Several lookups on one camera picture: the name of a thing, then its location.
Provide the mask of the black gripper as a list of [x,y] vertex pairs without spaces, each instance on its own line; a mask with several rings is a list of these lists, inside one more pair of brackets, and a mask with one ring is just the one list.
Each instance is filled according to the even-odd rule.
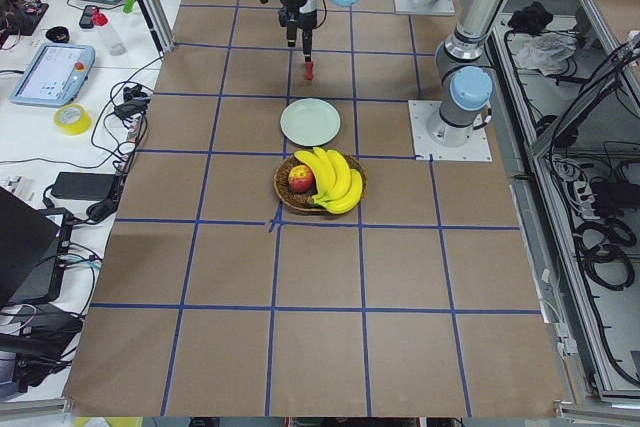
[[303,7],[294,11],[287,7],[278,10],[278,21],[286,29],[286,41],[289,48],[296,47],[297,32],[302,31],[302,49],[304,61],[312,61],[313,30],[317,27],[317,0],[307,0]]

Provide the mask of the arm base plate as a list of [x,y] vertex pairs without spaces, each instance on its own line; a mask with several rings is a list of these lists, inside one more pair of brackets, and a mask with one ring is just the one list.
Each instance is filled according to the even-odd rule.
[[395,12],[405,15],[452,17],[452,0],[394,0]]
[[491,162],[480,113],[471,126],[452,127],[440,116],[440,101],[410,100],[409,119],[414,157],[423,161]]

